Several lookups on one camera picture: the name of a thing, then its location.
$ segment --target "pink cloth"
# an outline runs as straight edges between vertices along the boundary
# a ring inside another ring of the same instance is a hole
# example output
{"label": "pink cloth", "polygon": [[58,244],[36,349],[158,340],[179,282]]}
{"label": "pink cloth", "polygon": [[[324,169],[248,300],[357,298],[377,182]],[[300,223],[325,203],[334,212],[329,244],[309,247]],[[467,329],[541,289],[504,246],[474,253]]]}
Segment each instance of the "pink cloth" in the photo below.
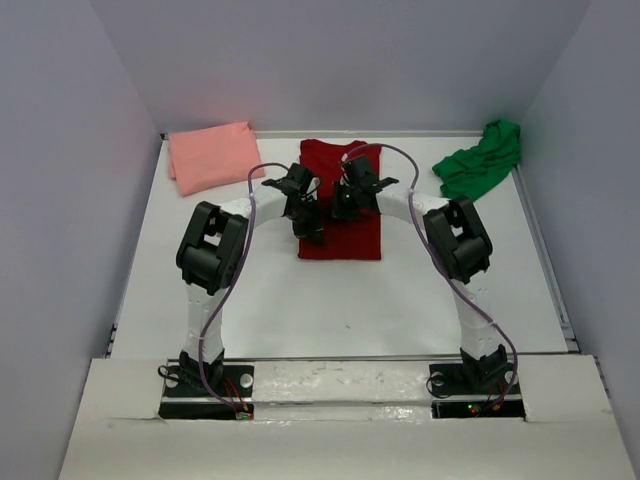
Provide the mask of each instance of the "pink cloth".
{"label": "pink cloth", "polygon": [[[256,136],[247,122],[169,134],[169,176],[180,195],[247,179],[260,162]],[[253,178],[264,177],[264,169]]]}

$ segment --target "folded pink fabric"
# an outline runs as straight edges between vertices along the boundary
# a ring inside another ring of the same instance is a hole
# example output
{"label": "folded pink fabric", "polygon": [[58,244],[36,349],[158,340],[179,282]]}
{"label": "folded pink fabric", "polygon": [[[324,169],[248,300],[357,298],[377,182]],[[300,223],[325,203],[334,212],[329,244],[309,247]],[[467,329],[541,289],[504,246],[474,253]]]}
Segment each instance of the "folded pink fabric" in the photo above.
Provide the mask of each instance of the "folded pink fabric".
{"label": "folded pink fabric", "polygon": [[[247,179],[260,162],[256,136],[247,122],[169,134],[169,176],[180,195]],[[264,169],[253,174],[264,177]]]}

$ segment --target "red cloth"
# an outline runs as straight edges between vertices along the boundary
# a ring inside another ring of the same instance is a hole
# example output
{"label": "red cloth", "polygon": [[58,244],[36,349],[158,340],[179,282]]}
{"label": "red cloth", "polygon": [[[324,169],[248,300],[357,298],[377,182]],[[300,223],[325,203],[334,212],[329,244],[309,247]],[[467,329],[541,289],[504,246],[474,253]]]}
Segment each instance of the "red cloth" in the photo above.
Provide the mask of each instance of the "red cloth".
{"label": "red cloth", "polygon": [[[342,176],[342,156],[365,144],[361,141],[349,145],[333,145],[320,140],[300,142],[300,163],[313,170],[322,181],[317,193],[323,212],[331,211],[333,182]],[[355,156],[363,154],[380,174],[380,147],[362,149]],[[325,244],[314,245],[301,239],[298,257],[310,260],[380,260],[380,215],[371,211],[363,211],[362,215],[357,220],[337,221],[325,213],[322,220]]]}

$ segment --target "green cloth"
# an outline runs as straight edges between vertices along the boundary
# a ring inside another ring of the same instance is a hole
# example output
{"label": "green cloth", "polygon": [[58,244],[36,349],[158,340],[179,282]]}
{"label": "green cloth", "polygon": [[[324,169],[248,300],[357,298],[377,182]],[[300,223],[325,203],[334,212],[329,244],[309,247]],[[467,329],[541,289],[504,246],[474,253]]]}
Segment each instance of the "green cloth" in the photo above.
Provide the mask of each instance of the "green cloth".
{"label": "green cloth", "polygon": [[477,146],[458,150],[434,165],[443,197],[476,201],[509,175],[520,161],[520,127],[506,120],[487,125]]}

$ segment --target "gray wall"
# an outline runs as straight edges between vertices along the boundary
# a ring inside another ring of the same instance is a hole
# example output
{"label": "gray wall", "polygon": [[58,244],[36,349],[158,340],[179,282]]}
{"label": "gray wall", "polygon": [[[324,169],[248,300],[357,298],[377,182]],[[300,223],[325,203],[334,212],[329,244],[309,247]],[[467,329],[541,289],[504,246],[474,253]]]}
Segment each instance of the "gray wall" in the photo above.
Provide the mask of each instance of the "gray wall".
{"label": "gray wall", "polygon": [[0,478],[58,476],[158,136],[86,0],[0,8]]}
{"label": "gray wall", "polygon": [[519,119],[588,0],[91,0],[163,131]]}
{"label": "gray wall", "polygon": [[640,473],[640,2],[596,0],[523,128],[525,181],[580,345]]}

